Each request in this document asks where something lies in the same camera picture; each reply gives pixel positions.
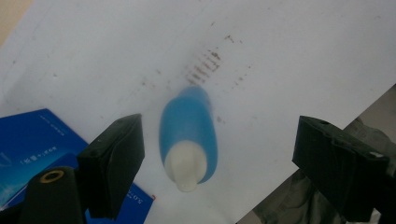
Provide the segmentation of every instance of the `black object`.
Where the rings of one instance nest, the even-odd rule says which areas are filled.
[[[140,115],[116,120],[78,155],[78,167],[56,167],[33,177],[23,203],[0,213],[0,223],[86,223],[115,219],[144,158]]]
[[[389,158],[329,122],[300,117],[292,161],[348,221],[396,223],[395,181]]]

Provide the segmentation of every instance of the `white cap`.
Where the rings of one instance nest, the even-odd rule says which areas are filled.
[[[183,192],[196,189],[206,174],[206,155],[202,147],[192,141],[181,141],[169,150],[165,171]]]

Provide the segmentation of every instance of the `plastic bottle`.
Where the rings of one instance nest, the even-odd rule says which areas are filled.
[[[184,192],[195,190],[215,172],[218,148],[206,92],[188,87],[163,110],[160,151],[168,176]]]

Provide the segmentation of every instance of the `blue book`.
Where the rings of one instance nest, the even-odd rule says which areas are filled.
[[[26,184],[44,169],[78,167],[76,155],[88,144],[48,109],[0,119],[0,211],[24,199]],[[87,223],[144,223],[153,198],[132,184],[117,220]]]

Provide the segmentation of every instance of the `yellow ring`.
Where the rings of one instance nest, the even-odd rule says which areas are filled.
[[[59,180],[63,176],[64,176],[64,171],[62,171],[62,170],[50,171],[50,172],[41,176],[40,183],[49,184],[49,183]]]

